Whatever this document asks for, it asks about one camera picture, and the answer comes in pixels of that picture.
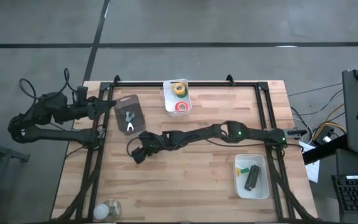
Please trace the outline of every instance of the keyboard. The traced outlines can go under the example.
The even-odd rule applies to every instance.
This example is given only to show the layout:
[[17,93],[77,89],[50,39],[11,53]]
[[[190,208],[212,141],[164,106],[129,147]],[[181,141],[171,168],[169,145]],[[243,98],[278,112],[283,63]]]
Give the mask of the keyboard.
[[358,175],[332,175],[342,213],[358,213]]

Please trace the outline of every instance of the small tool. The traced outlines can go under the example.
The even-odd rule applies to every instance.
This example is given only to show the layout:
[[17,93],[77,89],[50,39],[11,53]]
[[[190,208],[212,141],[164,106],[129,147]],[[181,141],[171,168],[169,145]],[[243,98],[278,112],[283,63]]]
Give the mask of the small tool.
[[134,131],[134,127],[131,122],[128,123],[127,131]]
[[125,121],[127,122],[127,123],[129,123],[130,121],[132,121],[132,119],[134,119],[135,118],[135,114],[134,113],[131,113],[131,112],[129,112],[129,111],[127,111],[127,113],[126,113],[126,118],[125,118]]

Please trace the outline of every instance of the yellow tape roll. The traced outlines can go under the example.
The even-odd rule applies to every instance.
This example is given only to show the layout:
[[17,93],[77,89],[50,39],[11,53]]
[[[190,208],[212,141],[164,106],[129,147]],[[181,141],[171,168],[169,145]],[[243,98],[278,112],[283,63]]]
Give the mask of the yellow tape roll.
[[173,84],[173,92],[176,95],[182,95],[186,92],[186,87],[183,83],[175,83]]

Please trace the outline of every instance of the tape roll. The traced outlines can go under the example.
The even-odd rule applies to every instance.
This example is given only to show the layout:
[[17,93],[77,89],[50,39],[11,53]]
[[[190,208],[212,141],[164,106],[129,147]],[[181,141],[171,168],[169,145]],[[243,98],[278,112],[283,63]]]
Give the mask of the tape roll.
[[184,97],[186,97],[187,96],[187,89],[185,90],[185,93],[184,94],[182,94],[182,95],[177,95],[177,97],[179,97],[179,98],[184,98]]
[[183,83],[175,83],[173,84],[173,92],[176,95],[183,95],[186,93],[186,86]]
[[184,101],[180,101],[180,102],[176,103],[176,105],[175,105],[176,111],[187,110],[188,108],[189,108],[189,105]]

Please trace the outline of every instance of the green object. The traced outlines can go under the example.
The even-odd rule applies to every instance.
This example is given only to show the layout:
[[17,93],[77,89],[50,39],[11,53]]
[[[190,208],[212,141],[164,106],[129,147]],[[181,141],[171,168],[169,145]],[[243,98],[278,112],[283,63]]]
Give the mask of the green object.
[[178,94],[177,94],[177,96],[178,96],[179,98],[184,98],[184,97],[186,97],[186,96],[187,96],[187,88],[185,89],[185,93],[184,93],[184,94],[182,94],[182,95],[178,95]]
[[245,173],[248,173],[249,172],[249,169],[248,168],[245,168],[245,169],[242,169],[241,170],[241,174],[245,174]]

